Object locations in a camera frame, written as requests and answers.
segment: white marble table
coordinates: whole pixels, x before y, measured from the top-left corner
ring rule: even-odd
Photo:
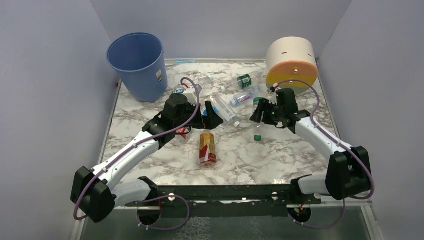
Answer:
[[[144,124],[163,110],[172,88],[182,77],[198,80],[207,75],[213,76],[211,84],[201,92],[203,100],[211,93],[219,92],[220,84],[226,84],[235,76],[253,71],[264,71],[266,65],[259,63],[188,63],[167,65],[169,88],[156,103],[135,100],[123,85],[121,87],[113,121],[108,136],[103,161],[110,158],[128,144]],[[261,80],[265,85],[265,75]],[[314,87],[321,98],[321,106],[316,113],[318,121],[334,132],[320,83]],[[221,97],[229,101],[237,92],[226,92]],[[311,90],[297,97],[299,109],[311,111],[317,103]],[[147,176],[158,185],[243,185],[243,184],[284,184],[291,179],[312,173],[325,173],[325,160],[308,142],[288,129],[265,126],[262,142],[253,140],[253,129],[248,121],[252,106],[235,108],[242,119],[238,128],[227,125],[212,131],[218,163],[214,168],[198,165],[199,135],[201,130],[193,130],[187,141],[172,140],[160,151],[138,164],[122,182],[130,182]]]

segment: clear plastic bottle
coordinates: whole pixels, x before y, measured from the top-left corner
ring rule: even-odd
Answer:
[[[253,108],[252,108],[252,114],[253,113],[255,113],[255,111],[256,111],[256,109],[258,108],[258,104],[259,104],[259,101],[261,100],[261,99],[264,99],[264,97],[263,97],[264,95],[262,95],[262,94],[259,94],[259,96],[258,97],[256,97],[255,99],[253,99]],[[252,126],[253,126],[253,140],[255,140],[256,142],[260,142],[260,141],[262,141],[262,128],[261,128],[261,126],[262,126],[262,122],[254,122],[253,124],[252,124]]]
[[[200,78],[197,83],[200,85],[200,87],[205,88],[206,85],[211,84],[212,79],[212,75],[208,75],[206,77]]]
[[[237,117],[236,113],[226,104],[224,100],[222,100],[222,98],[220,98],[220,96],[213,93],[210,96],[210,101],[216,108],[216,114],[218,114],[219,117],[224,119],[227,123],[233,124],[234,127],[238,127],[240,125],[239,117]]]
[[[253,71],[245,75],[241,75],[235,77],[231,80],[231,83],[227,86],[221,86],[221,92],[225,92],[226,90],[240,90],[247,89],[250,86],[257,85],[259,80],[262,78],[262,72]]]
[[[262,95],[262,87],[260,85],[255,85],[248,89],[246,92],[236,94],[233,99],[229,101],[229,103],[234,107],[238,107],[249,103],[250,100],[258,97],[259,95]]]

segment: bottle label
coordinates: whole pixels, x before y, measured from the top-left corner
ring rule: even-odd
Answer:
[[[220,100],[217,100],[216,103],[228,114],[230,119],[234,117],[234,114]]]
[[[258,109],[259,101],[264,99],[264,97],[256,97],[253,99],[253,113],[255,113],[256,109]]]
[[[252,85],[252,78],[249,74],[246,75],[242,75],[237,77],[237,82],[238,85],[240,86],[241,89],[247,88],[250,85]]]
[[[177,86],[172,90],[172,94],[182,94],[184,93],[184,88],[182,86]]]
[[[252,97],[250,95],[244,95],[243,97],[240,97],[238,100],[240,101],[240,103],[244,103],[247,100],[251,99]]]

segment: white bucket label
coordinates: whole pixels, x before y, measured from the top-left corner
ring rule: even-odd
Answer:
[[[162,81],[162,71],[160,69],[156,72],[156,77],[159,82]]]

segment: green bottle label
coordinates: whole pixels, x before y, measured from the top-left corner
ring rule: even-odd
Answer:
[[[256,109],[258,109],[258,105],[259,105],[259,101],[261,99],[265,99],[264,97],[256,97],[253,99],[253,112],[256,111]]]
[[[240,86],[240,88],[244,89],[244,88],[252,85],[252,78],[249,74],[242,75],[242,76],[237,77],[237,82],[238,82],[238,85]]]

